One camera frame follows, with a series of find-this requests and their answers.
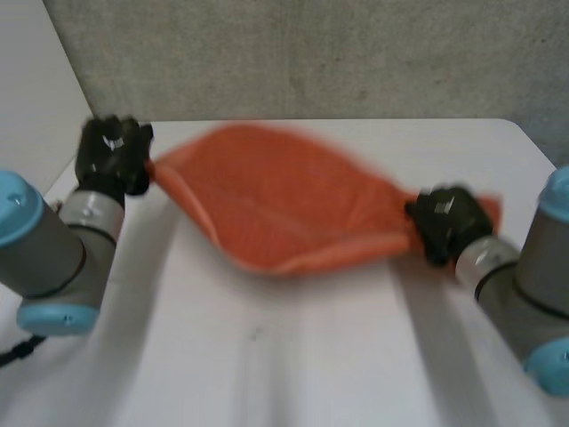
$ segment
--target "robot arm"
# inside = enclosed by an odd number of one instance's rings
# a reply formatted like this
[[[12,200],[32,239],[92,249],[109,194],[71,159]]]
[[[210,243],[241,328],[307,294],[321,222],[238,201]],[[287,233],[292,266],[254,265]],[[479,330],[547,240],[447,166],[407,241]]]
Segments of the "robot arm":
[[[405,209],[433,265],[455,262],[474,295],[536,382],[569,396],[569,168],[554,172],[521,254],[493,234],[477,201],[462,188],[422,193]]]
[[[18,325],[34,335],[90,331],[99,316],[124,218],[144,194],[153,133],[134,119],[94,118],[76,158],[78,186],[57,215],[19,175],[0,173],[0,282],[23,297]]]

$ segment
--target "orange towel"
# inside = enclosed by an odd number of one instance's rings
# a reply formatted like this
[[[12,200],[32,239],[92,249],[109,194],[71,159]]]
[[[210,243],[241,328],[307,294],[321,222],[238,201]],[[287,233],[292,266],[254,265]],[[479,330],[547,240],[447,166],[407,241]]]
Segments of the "orange towel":
[[[156,183],[240,267],[337,270],[421,251],[400,189],[313,138],[227,125],[149,165]],[[494,223],[500,203],[482,197]]]

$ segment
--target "light blue joint cap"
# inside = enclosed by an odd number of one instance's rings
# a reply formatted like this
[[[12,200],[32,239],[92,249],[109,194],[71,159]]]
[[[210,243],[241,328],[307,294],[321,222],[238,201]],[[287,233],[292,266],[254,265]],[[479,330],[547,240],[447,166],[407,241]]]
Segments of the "light blue joint cap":
[[[34,304],[20,306],[16,322],[21,329],[40,336],[80,335],[90,332],[99,311],[75,304]]]
[[[569,397],[569,338],[538,347],[527,358],[525,371],[547,393]]]
[[[569,222],[569,166],[552,173],[540,195],[540,209],[561,222]]]
[[[0,171],[0,247],[26,236],[42,219],[42,195],[17,173]]]

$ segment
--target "table surface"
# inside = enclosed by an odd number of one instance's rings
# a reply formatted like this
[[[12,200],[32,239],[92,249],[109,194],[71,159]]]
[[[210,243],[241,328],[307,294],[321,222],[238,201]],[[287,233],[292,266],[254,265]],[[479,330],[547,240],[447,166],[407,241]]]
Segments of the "table surface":
[[[554,166],[494,119],[272,122],[410,188],[504,197],[521,246]],[[154,123],[153,157],[217,122]],[[70,165],[49,202],[75,186]],[[25,336],[0,290],[0,345]],[[129,200],[102,313],[0,372],[0,425],[547,426],[558,420],[472,295],[412,258],[283,283],[236,270],[158,188]]]

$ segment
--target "black cable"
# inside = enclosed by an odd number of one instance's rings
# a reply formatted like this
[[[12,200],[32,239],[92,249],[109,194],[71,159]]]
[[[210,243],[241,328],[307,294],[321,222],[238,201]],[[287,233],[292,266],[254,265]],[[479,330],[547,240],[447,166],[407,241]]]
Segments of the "black cable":
[[[36,347],[45,341],[44,336],[32,335],[29,340],[14,345],[10,351],[0,353],[0,368],[11,364],[14,360],[25,359],[32,354]]]

